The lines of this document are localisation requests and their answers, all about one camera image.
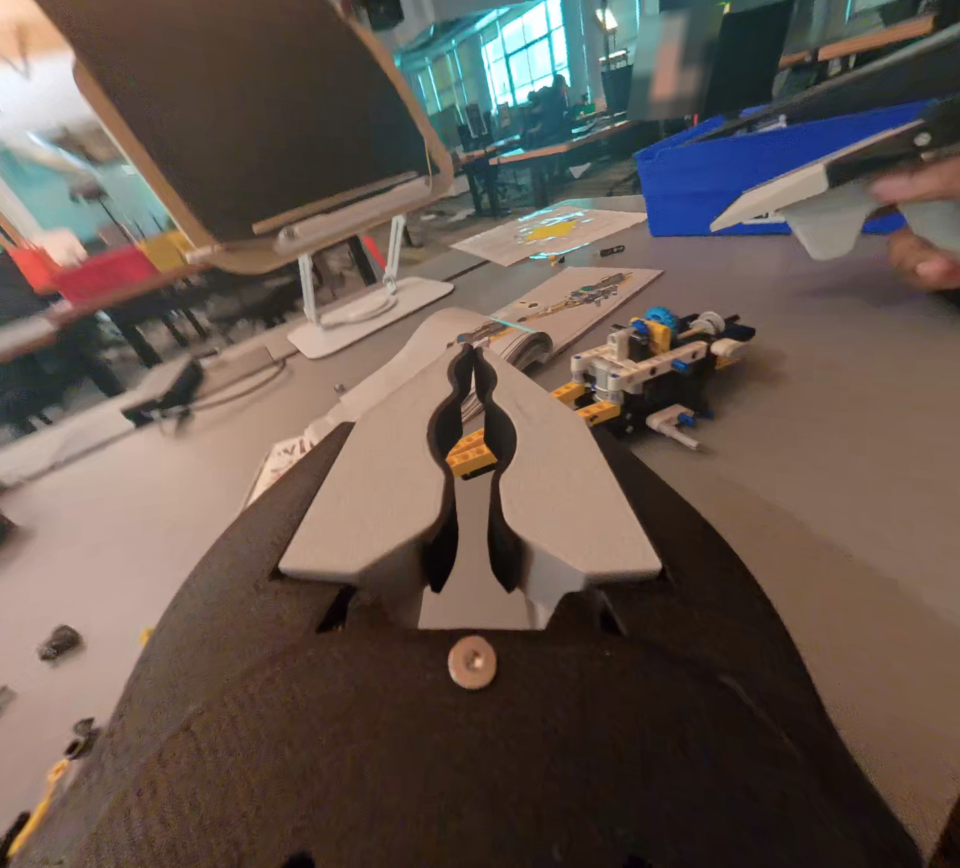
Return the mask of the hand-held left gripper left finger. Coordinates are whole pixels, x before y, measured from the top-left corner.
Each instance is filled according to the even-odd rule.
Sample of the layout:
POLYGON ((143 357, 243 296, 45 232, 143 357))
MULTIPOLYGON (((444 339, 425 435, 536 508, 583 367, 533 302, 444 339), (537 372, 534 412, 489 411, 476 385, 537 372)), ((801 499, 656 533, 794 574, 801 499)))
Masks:
POLYGON ((279 561, 287 577, 350 586, 417 628, 450 576, 458 536, 447 458, 477 351, 452 345, 352 424, 279 561))

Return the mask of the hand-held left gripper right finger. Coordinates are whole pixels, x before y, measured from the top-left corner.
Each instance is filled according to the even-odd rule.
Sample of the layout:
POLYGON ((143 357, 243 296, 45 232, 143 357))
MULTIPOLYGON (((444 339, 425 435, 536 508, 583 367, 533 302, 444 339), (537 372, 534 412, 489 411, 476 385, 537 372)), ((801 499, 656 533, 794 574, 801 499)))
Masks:
POLYGON ((485 444, 495 458, 490 568, 546 628, 568 595, 659 577, 663 563, 589 424, 486 348, 474 360, 485 444))

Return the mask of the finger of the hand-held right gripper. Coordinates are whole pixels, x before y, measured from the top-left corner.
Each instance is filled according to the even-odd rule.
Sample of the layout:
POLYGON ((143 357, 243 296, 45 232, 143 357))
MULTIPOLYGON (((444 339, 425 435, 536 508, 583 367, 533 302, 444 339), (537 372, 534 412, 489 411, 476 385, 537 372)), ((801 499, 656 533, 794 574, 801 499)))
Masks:
POLYGON ((717 233, 918 159, 934 143, 930 123, 883 130, 743 192, 710 223, 717 233))
POLYGON ((781 216, 810 257, 824 262, 848 255, 867 221, 894 210, 869 187, 836 187, 784 205, 781 216))

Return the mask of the yellow lego beam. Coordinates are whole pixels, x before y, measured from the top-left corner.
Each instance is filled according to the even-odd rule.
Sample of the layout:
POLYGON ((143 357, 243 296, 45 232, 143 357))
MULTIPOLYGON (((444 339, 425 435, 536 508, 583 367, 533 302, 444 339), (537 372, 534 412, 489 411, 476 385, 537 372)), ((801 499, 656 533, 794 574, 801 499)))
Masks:
POLYGON ((497 465, 497 455, 487 446, 484 429, 462 437, 446 456, 454 478, 473 478, 497 465))

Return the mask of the partly built lego model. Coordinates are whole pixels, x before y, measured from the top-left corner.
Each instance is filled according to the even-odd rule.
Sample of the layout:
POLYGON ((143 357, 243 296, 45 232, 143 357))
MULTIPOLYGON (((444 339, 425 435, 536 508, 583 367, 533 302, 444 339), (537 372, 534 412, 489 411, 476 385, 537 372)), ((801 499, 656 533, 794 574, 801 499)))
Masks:
POLYGON ((648 430, 698 452, 701 443, 689 430, 714 417, 709 384, 756 336, 738 314, 680 316, 652 307, 613 325, 600 346, 574 354, 568 382, 552 396, 590 427, 605 427, 618 438, 648 430))

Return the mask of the open lego instruction booklet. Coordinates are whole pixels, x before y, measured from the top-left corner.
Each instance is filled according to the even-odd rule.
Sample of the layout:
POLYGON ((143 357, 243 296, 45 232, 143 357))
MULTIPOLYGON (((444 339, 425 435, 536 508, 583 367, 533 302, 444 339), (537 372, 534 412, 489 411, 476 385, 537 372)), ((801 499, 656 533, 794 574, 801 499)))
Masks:
POLYGON ((459 342, 488 349, 521 371, 546 363, 661 274, 654 269, 571 267, 492 315, 457 307, 438 310, 389 362, 309 424, 304 439, 315 446, 343 423, 357 421, 459 342))

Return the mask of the person's right hand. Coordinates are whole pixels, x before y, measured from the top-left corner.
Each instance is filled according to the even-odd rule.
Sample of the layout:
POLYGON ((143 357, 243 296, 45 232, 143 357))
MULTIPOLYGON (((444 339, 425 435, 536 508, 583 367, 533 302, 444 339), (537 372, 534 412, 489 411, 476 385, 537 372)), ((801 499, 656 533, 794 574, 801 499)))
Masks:
MULTIPOLYGON (((877 178, 870 184, 870 194, 881 206, 896 208, 914 203, 957 202, 959 156, 954 154, 877 178)), ((957 253, 939 249, 909 226, 890 234, 886 246, 891 267, 918 289, 941 292, 959 288, 957 253)))

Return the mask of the blue plastic bin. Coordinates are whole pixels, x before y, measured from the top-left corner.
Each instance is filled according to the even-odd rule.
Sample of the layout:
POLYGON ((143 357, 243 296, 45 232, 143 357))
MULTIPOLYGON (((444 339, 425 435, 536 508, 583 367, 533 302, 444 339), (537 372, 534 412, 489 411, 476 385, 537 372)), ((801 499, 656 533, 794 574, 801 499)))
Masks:
POLYGON ((706 238, 748 190, 827 154, 919 119, 933 99, 814 121, 770 121, 717 135, 716 116, 634 154, 655 238, 706 238))

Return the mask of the black white sticker sheet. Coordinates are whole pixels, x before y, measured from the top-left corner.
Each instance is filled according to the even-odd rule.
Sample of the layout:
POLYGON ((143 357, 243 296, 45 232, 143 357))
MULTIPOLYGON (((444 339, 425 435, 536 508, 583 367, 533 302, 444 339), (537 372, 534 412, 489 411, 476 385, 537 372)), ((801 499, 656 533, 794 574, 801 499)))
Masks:
POLYGON ((306 433, 273 443, 254 474, 242 502, 242 509, 256 502, 316 445, 317 442, 306 433))

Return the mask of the white monitor stand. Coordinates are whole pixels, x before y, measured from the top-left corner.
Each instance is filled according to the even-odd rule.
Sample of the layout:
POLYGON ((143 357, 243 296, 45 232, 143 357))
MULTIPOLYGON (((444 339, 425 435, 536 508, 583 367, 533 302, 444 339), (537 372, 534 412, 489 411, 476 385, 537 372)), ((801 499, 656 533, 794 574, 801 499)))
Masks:
POLYGON ((313 259, 307 254, 298 258, 306 321, 287 338, 299 354, 310 360, 329 358, 452 293, 451 282, 399 276, 405 230, 405 215, 394 216, 390 222, 386 267, 379 286, 338 308, 319 309, 313 259))

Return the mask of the black power adapter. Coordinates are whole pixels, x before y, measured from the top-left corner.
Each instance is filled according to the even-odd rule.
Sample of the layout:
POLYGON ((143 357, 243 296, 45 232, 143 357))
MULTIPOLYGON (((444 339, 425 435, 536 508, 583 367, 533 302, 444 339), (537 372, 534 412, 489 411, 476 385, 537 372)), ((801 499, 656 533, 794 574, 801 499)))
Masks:
POLYGON ((188 357, 149 372, 123 401, 120 414, 135 428, 179 418, 189 412, 205 380, 201 360, 188 357))

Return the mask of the background wooden desk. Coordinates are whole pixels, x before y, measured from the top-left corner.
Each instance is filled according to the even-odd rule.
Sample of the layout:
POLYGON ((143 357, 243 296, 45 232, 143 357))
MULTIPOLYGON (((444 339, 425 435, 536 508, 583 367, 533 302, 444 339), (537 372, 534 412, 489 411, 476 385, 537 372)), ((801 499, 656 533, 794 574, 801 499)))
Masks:
POLYGON ((594 146, 624 142, 641 127, 641 121, 625 117, 601 128, 576 134, 570 139, 538 147, 522 147, 521 139, 502 139, 480 149, 457 153, 453 157, 455 174, 462 174, 473 204, 474 214, 498 217, 502 214, 499 194, 501 169, 527 170, 531 175, 533 204, 537 210, 553 201, 554 181, 551 171, 560 163, 576 163, 592 158, 594 146))

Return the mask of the printed paper sheet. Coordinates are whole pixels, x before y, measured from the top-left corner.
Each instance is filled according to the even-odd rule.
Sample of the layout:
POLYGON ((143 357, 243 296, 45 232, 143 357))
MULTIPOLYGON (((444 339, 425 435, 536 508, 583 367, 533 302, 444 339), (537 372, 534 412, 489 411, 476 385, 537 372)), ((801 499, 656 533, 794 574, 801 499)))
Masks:
POLYGON ((509 267, 564 257, 647 221, 645 211, 601 209, 572 202, 542 209, 452 245, 485 262, 509 267))

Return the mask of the red container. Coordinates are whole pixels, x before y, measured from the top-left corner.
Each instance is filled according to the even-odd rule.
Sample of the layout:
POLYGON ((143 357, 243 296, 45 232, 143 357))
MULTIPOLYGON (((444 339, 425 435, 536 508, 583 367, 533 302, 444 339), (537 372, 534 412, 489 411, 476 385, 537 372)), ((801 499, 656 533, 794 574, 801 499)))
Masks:
POLYGON ((138 246, 125 246, 91 255, 51 277, 51 286, 71 305, 100 301, 161 274, 138 246))

